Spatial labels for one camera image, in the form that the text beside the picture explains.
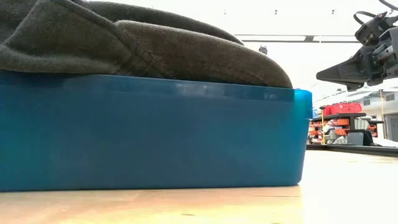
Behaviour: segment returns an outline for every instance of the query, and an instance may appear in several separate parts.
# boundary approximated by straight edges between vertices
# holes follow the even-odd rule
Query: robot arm
[[[379,1],[392,10],[398,10],[384,0]],[[372,16],[373,19],[363,23],[357,14]],[[387,17],[387,12],[378,15],[357,12],[354,18],[362,24],[355,37],[363,46],[347,61],[318,72],[317,79],[343,84],[348,91],[354,91],[365,83],[374,86],[384,79],[398,77],[398,27],[393,25],[398,16]]]

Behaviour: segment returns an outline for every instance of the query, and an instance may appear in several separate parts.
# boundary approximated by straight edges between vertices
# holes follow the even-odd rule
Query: ceiling
[[[262,35],[354,35],[359,24],[353,19],[356,11],[377,14],[390,11],[378,0],[107,0],[152,7],[207,22],[232,34]],[[390,0],[398,5],[398,0]],[[315,75],[320,70],[349,59],[361,44],[325,43],[262,43],[245,45],[258,50],[266,45],[268,56],[289,75],[295,88],[313,92],[314,103],[339,93],[341,85],[320,82]],[[398,86],[389,82],[388,87]]]

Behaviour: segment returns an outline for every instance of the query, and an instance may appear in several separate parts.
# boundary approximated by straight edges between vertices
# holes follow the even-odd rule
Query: wooden table
[[[307,151],[295,187],[0,194],[0,223],[398,223],[398,159]]]

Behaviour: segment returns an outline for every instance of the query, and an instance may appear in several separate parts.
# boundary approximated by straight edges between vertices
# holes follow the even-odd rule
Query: gray jacket
[[[0,1],[0,69],[292,87],[278,64],[216,27],[83,0]]]

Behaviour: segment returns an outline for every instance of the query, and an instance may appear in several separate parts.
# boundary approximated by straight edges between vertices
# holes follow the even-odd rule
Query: folded cloth
[[[219,28],[82,0],[2,0],[0,70],[292,87],[278,64]]]

